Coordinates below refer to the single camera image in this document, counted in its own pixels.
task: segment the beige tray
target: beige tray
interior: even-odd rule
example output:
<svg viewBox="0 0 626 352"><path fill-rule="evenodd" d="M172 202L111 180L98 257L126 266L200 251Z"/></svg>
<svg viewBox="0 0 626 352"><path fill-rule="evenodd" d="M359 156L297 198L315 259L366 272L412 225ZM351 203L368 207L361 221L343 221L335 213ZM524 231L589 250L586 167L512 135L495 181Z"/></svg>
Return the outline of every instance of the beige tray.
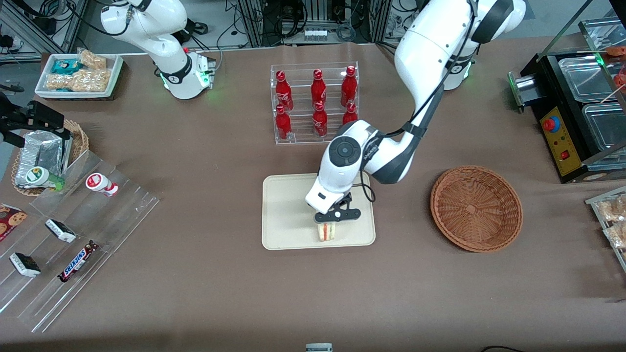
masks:
<svg viewBox="0 0 626 352"><path fill-rule="evenodd" d="M364 182L369 185L369 177ZM374 209L360 186L352 188L351 208L361 210L357 220L337 223L335 239L320 242L315 210L304 197L315 182L316 174L269 176L263 181L263 230L261 242L266 249L305 249L323 247L369 246L376 239Z"/></svg>

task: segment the coca-cola bottle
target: coca-cola bottle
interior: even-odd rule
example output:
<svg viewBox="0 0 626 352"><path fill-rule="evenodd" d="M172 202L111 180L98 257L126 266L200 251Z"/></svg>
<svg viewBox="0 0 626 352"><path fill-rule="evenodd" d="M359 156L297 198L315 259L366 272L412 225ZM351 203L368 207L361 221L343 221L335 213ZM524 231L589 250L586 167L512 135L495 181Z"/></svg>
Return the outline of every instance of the coca-cola bottle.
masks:
<svg viewBox="0 0 626 352"><path fill-rule="evenodd" d="M346 68L346 77L344 77L344 81L341 83L341 106L346 106L349 102L354 101L358 86L354 76L355 73L356 68L354 66Z"/></svg>
<svg viewBox="0 0 626 352"><path fill-rule="evenodd" d="M346 106L346 113L344 114L342 125L345 125L348 122L356 121L358 119L359 117L356 115L356 105L353 101L350 101Z"/></svg>
<svg viewBox="0 0 626 352"><path fill-rule="evenodd" d="M324 111L325 104L323 101L317 101L314 106L313 134L317 137L323 137L328 133L328 115Z"/></svg>
<svg viewBox="0 0 626 352"><path fill-rule="evenodd" d="M322 79L322 70L316 68L313 71L313 84L311 84L311 102L315 105L318 101L326 102L326 83Z"/></svg>
<svg viewBox="0 0 626 352"><path fill-rule="evenodd" d="M278 137L282 140L290 140L294 137L291 130L291 119L285 112L284 105L276 106L276 128L278 128Z"/></svg>
<svg viewBox="0 0 626 352"><path fill-rule="evenodd" d="M289 111L294 109L294 99L291 95L291 86L285 79L285 72L276 72L276 97L279 104L283 104Z"/></svg>

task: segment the woven basket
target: woven basket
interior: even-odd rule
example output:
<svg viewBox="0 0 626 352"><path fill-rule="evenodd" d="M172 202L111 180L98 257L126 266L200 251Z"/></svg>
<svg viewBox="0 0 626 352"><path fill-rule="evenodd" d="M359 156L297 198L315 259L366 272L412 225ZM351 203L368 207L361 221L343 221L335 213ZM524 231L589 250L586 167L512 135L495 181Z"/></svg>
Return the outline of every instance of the woven basket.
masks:
<svg viewBox="0 0 626 352"><path fill-rule="evenodd" d="M72 141L72 147L69 155L69 163L71 165L74 160L76 160L84 151L89 149L89 138L84 133L83 129L80 126L72 121L65 120L63 122L63 127L67 128L74 136L74 140ZM22 189L15 185L15 175L18 173L19 167L19 157L21 156L22 151L18 152L18 156L15 158L15 162L13 163L13 169L11 170L11 180L13 181L13 187L23 195L28 195L30 197L37 197L41 194L44 189L36 188L36 189Z"/></svg>
<svg viewBox="0 0 626 352"><path fill-rule="evenodd" d="M488 168L461 166L444 172L431 192L437 227L472 252L498 251L515 240L523 220L520 198Z"/></svg>

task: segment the clear plastic display stand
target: clear plastic display stand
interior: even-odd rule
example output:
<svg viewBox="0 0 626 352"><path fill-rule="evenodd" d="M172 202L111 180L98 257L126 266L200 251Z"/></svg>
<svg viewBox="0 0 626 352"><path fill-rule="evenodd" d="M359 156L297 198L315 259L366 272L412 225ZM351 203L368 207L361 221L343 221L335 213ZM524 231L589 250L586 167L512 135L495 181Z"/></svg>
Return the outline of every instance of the clear plastic display stand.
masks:
<svg viewBox="0 0 626 352"><path fill-rule="evenodd" d="M274 139L276 144L288 143L324 143L330 142L335 135L346 112L341 105L341 83L346 76L346 68L349 65L356 67L356 80L359 81L359 63L303 63L293 65L272 65L270 72L270 94L272 97L272 115L274 123ZM328 114L328 134L317 137L313 134L313 104L311 100L311 84L313 83L313 71L319 68L324 74L326 83L326 113ZM291 129L294 137L290 140L281 140L276 128L276 72L284 71L287 82L291 86L294 99L294 109L289 112L291 117ZM359 88L357 87L354 103L359 113Z"/></svg>
<svg viewBox="0 0 626 352"><path fill-rule="evenodd" d="M85 180L93 172L117 183L118 193L107 197L87 189ZM0 309L10 305L10 311L32 332L50 326L159 201L89 150L62 176L65 188L44 191L31 203L34 210L18 232L9 235L14 238L0 242ZM50 218L66 224L77 238L72 243L59 240L44 224ZM89 240L100 247L68 282L61 282L57 275ZM33 257L41 274L35 278L20 275L9 260L14 252Z"/></svg>

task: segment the brown paper tablecloth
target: brown paper tablecloth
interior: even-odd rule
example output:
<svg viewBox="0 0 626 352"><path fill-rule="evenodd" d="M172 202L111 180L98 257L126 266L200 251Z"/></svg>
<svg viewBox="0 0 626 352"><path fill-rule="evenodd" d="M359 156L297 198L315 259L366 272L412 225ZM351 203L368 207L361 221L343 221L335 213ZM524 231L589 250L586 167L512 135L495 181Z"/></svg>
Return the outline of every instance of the brown paper tablecloth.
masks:
<svg viewBox="0 0 626 352"><path fill-rule="evenodd" d="M213 90L178 101L148 56L126 56L115 101L47 104L162 202L46 333L2 317L1 350L303 351L325 341L337 352L626 350L624 275L583 203L623 182L559 184L506 81L548 41L481 48L407 177L374 184L373 245L282 252L261 245L262 182L316 172L326 146L274 144L270 65L358 60L361 118L391 131L414 108L393 59L354 44L232 51ZM464 164L498 172L521 198L521 234L500 252L463 251L431 219L434 181ZM32 200L9 180L3 202Z"/></svg>

